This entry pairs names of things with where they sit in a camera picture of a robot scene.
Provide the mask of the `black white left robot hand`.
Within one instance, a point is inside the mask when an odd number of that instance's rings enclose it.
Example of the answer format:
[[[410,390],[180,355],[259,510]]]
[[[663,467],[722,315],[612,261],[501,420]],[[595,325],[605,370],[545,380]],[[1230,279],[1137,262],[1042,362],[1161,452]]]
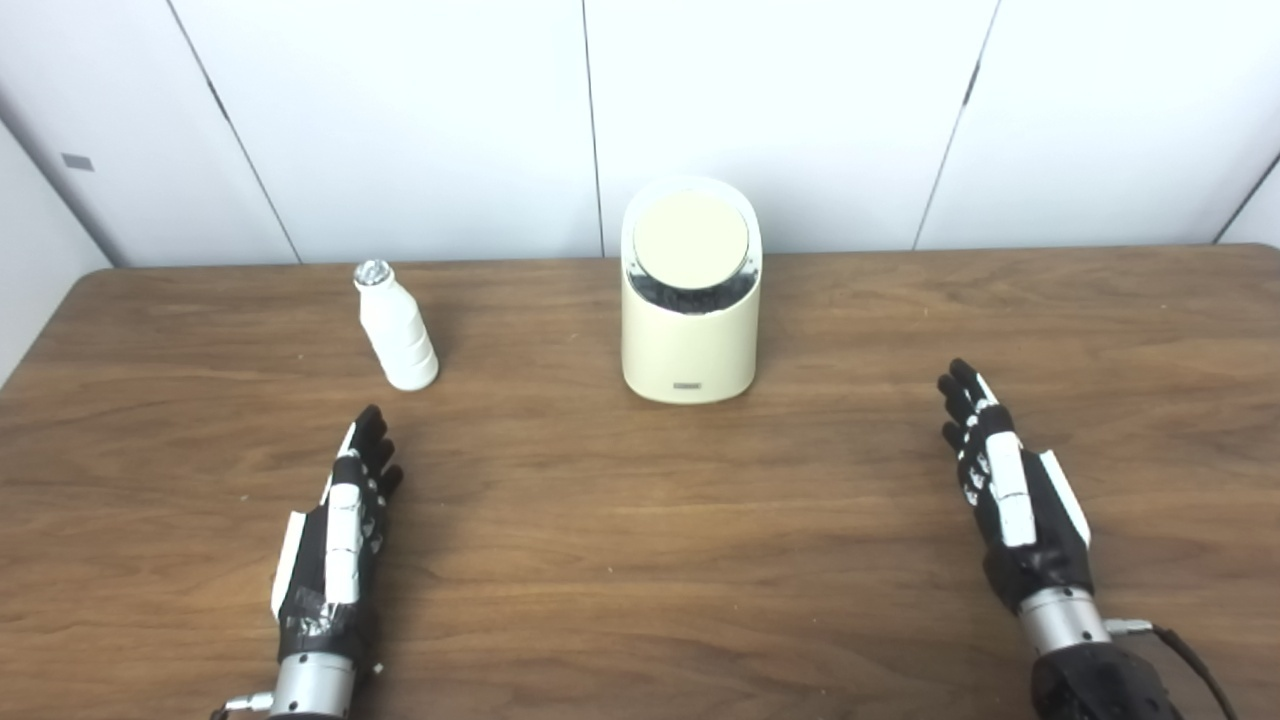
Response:
[[[293,512],[271,591],[276,659],[333,653],[365,667],[379,638],[374,601],[388,507],[404,479],[378,405],[351,423],[320,502]]]

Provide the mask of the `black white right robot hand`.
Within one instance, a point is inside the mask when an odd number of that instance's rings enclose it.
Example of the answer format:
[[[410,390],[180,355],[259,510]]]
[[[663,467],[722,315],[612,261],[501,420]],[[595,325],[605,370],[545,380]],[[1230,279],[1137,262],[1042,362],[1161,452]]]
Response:
[[[1021,442],[986,378],[955,357],[937,388],[950,416],[942,437],[986,543],[983,570],[1011,612],[1051,588],[1094,592],[1091,529],[1053,452]]]

